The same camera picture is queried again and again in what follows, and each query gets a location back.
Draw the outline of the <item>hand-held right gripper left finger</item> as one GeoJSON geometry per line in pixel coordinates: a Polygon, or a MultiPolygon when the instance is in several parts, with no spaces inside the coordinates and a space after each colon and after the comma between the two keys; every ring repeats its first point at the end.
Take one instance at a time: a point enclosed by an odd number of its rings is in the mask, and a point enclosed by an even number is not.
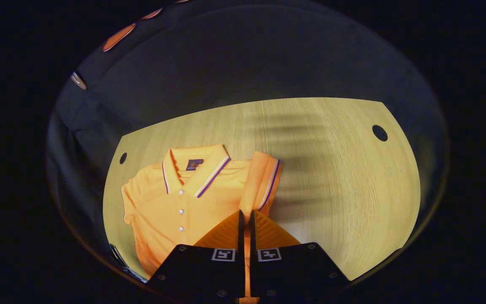
{"type": "Polygon", "coordinates": [[[245,296],[244,215],[236,211],[193,246],[178,244],[147,289],[168,300],[239,300],[245,296]]]}

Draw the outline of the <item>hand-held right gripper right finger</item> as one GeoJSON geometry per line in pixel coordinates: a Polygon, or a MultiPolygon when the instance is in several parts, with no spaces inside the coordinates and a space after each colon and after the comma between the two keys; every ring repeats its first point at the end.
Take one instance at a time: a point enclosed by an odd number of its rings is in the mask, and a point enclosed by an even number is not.
{"type": "Polygon", "coordinates": [[[251,213],[249,228],[252,297],[324,298],[350,285],[318,243],[301,243],[258,210],[251,213]]]}

